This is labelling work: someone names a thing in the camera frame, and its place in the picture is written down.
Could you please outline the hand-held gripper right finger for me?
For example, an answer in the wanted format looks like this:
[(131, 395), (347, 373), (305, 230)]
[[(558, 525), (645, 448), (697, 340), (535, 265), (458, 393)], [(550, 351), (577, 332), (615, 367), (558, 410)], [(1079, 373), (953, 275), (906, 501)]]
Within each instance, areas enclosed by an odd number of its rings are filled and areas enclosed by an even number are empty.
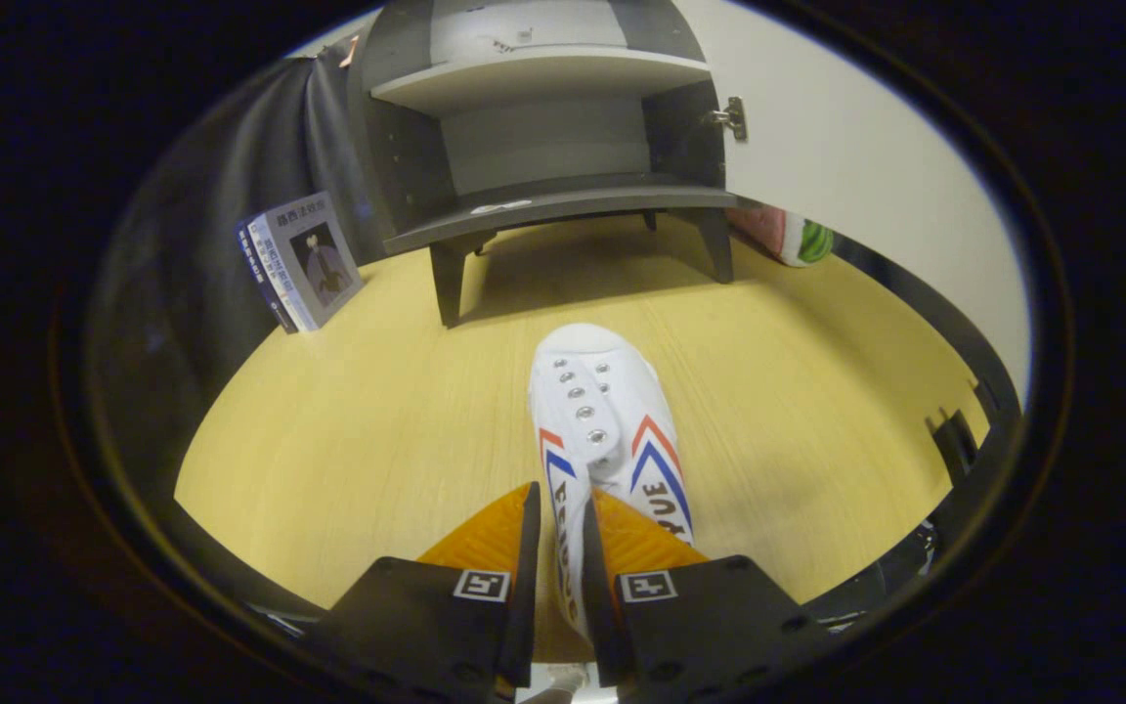
[(831, 640), (751, 558), (701, 555), (598, 490), (582, 596), (600, 684), (622, 703), (763, 703)]

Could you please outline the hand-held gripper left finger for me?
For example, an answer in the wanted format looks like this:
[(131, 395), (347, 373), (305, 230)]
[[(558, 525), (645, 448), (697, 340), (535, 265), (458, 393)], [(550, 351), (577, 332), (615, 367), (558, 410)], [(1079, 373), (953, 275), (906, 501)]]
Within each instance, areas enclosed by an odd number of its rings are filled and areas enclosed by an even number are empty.
[(419, 558), (379, 556), (304, 645), (370, 703), (510, 703), (531, 680), (540, 485), (479, 509)]

